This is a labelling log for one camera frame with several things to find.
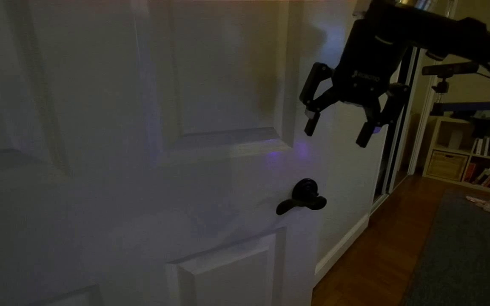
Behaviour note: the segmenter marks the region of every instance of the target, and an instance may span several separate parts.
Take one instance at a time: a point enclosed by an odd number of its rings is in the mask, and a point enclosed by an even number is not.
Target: rug
[[[406,306],[490,306],[490,214],[448,191],[404,297]]]

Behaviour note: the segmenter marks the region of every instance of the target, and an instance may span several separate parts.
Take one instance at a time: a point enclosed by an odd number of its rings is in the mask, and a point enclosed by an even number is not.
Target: white door
[[[316,4],[0,0],[0,306],[309,304],[324,212],[276,207],[368,157],[360,108],[302,132]]]

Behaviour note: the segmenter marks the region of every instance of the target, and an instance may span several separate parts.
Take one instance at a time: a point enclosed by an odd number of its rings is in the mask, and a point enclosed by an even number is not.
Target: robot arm
[[[300,100],[310,117],[305,132],[316,132],[321,112],[343,100],[365,106],[367,123],[358,144],[367,146],[379,125],[396,120],[406,105],[404,84],[390,84],[409,47],[424,47],[435,59],[448,54],[472,59],[490,71],[490,32],[476,18],[453,20],[390,0],[375,0],[365,18],[355,21],[348,45],[336,69],[316,62]],[[333,88],[316,98],[321,81],[333,78]],[[380,95],[390,100],[382,110]]]

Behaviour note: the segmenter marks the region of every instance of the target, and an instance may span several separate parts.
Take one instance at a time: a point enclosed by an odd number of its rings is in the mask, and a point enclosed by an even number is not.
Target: floor
[[[401,304],[447,190],[490,198],[490,193],[453,183],[407,178],[316,287],[314,306]]]

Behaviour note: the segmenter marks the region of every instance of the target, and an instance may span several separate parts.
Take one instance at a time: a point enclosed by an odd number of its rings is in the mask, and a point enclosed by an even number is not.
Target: black door handle
[[[328,205],[328,198],[319,195],[319,185],[312,178],[300,180],[293,188],[293,197],[282,202],[276,212],[287,214],[293,207],[309,207],[312,210],[324,208]]]

